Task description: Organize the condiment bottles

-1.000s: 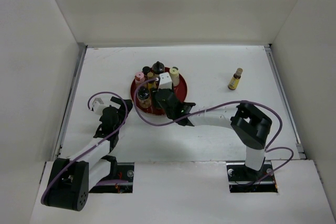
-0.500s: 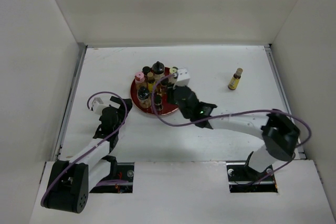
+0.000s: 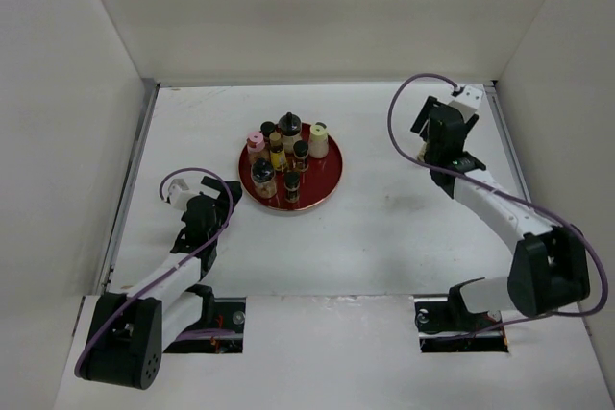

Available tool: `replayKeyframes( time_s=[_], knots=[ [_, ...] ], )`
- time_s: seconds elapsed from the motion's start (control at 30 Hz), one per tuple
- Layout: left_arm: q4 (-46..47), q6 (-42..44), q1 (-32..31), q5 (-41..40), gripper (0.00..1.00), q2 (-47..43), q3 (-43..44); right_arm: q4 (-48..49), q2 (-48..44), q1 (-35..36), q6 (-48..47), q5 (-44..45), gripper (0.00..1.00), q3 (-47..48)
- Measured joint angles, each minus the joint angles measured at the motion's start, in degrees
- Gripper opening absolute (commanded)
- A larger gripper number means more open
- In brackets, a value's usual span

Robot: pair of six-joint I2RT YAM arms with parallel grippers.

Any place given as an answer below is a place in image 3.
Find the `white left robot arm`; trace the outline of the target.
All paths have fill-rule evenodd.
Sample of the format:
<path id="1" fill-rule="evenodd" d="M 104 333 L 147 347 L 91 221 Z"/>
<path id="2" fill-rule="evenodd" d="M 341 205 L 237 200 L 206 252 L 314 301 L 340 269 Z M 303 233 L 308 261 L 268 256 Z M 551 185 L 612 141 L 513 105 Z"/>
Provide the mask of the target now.
<path id="1" fill-rule="evenodd" d="M 241 350 L 244 301 L 216 298 L 204 278 L 242 189 L 238 181 L 211 175 L 204 175 L 201 184 L 216 194 L 192 190 L 180 178 L 162 184 L 160 194 L 182 213 L 183 226 L 158 269 L 136 286 L 98 299 L 86 345 L 74 366 L 76 377 L 146 390 L 167 350 Z"/>

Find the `pink cap spice jar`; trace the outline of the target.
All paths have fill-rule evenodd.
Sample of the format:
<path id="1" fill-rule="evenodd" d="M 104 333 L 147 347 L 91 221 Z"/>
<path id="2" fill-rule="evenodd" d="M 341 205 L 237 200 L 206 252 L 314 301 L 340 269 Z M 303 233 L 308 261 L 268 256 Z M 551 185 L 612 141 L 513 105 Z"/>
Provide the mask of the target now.
<path id="1" fill-rule="evenodd" d="M 269 151 L 261 132 L 251 132 L 247 135 L 246 149 L 250 165 L 254 165 L 259 159 L 270 160 Z"/>

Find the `short yellow oil bottle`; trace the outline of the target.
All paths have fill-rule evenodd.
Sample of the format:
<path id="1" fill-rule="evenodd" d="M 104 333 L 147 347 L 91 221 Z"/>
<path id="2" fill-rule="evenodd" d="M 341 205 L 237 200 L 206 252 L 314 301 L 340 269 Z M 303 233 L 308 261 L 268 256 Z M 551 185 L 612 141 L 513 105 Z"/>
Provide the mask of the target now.
<path id="1" fill-rule="evenodd" d="M 270 141 L 270 160 L 276 172 L 284 173 L 287 171 L 288 163 L 282 137 L 278 132 L 272 132 L 269 136 Z"/>

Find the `black cap dark spice jar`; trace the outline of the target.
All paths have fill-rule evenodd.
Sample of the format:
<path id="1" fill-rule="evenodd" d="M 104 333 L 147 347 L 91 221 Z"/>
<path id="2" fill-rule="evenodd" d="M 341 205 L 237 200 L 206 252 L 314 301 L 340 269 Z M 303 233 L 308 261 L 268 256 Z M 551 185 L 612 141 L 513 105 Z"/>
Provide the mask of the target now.
<path id="1" fill-rule="evenodd" d="M 296 141 L 293 145 L 294 170 L 306 172 L 308 169 L 308 143 L 304 140 Z"/>

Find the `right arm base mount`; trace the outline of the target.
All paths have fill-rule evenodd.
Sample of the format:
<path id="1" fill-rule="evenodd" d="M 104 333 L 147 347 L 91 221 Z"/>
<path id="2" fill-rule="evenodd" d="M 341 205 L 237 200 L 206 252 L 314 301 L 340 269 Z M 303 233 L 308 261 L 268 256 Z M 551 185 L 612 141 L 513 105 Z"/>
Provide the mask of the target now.
<path id="1" fill-rule="evenodd" d="M 503 320 L 500 311 L 471 313 L 447 296 L 415 298 L 414 308 L 422 353 L 508 353 L 501 326 L 483 332 Z"/>

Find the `black cap spice jar back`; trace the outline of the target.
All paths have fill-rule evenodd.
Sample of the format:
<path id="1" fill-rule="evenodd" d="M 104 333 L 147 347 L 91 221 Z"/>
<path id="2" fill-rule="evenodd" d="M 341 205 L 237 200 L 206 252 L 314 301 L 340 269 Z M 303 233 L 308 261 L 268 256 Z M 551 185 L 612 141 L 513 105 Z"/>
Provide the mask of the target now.
<path id="1" fill-rule="evenodd" d="M 289 203 L 297 203 L 300 197 L 300 181 L 301 175 L 296 171 L 286 172 L 283 176 L 284 190 L 285 190 L 285 199 Z"/>

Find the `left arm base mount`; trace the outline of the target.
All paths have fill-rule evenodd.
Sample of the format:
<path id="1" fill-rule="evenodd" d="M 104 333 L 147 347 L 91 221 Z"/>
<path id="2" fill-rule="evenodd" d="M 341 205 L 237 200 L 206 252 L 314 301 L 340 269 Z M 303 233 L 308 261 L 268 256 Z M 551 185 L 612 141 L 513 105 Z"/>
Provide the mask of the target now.
<path id="1" fill-rule="evenodd" d="M 240 354 L 243 352 L 245 298 L 216 298 L 207 315 L 189 326 L 167 354 Z"/>

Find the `black cap brown spice jar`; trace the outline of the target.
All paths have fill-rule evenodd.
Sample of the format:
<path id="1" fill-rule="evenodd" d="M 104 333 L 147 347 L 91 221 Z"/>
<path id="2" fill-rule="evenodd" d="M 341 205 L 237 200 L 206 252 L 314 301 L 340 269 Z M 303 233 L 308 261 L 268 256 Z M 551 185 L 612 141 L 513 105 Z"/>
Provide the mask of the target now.
<path id="1" fill-rule="evenodd" d="M 260 125 L 260 132 L 265 140 L 268 140 L 272 133 L 277 131 L 277 125 L 272 121 L 265 121 Z"/>

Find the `cream cap salt shaker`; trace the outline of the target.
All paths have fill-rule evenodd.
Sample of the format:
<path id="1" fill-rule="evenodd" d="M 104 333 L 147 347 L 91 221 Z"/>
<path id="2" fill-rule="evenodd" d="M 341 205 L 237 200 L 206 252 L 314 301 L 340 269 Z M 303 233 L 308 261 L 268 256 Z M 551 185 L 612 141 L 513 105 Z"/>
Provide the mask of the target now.
<path id="1" fill-rule="evenodd" d="M 315 159 L 322 159 L 329 152 L 329 133 L 323 123 L 310 126 L 308 139 L 308 154 Z"/>

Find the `black cap pepper grinder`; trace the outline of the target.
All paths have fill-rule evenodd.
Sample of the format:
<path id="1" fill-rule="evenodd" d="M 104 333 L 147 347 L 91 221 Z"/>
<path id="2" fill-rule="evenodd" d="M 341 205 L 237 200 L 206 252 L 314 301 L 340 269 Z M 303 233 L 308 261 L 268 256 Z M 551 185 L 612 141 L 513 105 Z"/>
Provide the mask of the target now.
<path id="1" fill-rule="evenodd" d="M 283 115 L 278 127 L 282 137 L 284 151 L 288 154 L 294 153 L 294 144 L 302 140 L 302 121 L 300 117 L 293 112 L 287 112 Z"/>

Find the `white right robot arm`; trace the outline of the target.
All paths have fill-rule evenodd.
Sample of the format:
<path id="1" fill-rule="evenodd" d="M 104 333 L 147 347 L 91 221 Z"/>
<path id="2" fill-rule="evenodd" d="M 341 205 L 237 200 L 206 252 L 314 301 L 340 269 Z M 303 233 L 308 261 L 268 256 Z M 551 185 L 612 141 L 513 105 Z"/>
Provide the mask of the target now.
<path id="1" fill-rule="evenodd" d="M 433 182 L 473 211 L 512 254 L 504 278 L 507 300 L 526 317 L 548 314 L 590 294 L 585 247 L 569 229 L 496 192 L 501 186 L 464 148 L 479 117 L 428 97 L 411 127 L 425 142 Z"/>

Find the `tall yellow oil bottle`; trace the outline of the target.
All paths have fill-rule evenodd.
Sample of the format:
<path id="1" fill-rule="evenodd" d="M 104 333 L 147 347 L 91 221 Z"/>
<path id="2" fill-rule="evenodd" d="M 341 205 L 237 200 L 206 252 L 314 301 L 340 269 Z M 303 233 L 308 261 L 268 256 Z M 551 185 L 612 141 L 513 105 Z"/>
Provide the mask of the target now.
<path id="1" fill-rule="evenodd" d="M 419 151 L 418 155 L 417 155 L 417 160 L 418 160 L 419 162 L 421 162 L 421 163 L 425 163 L 425 162 L 426 162 L 426 161 L 425 161 L 425 153 L 426 153 L 427 148 L 428 148 L 428 144 L 427 144 L 427 143 L 424 143 L 424 144 L 422 145 L 422 147 L 421 147 L 421 149 L 420 149 L 420 151 Z"/>

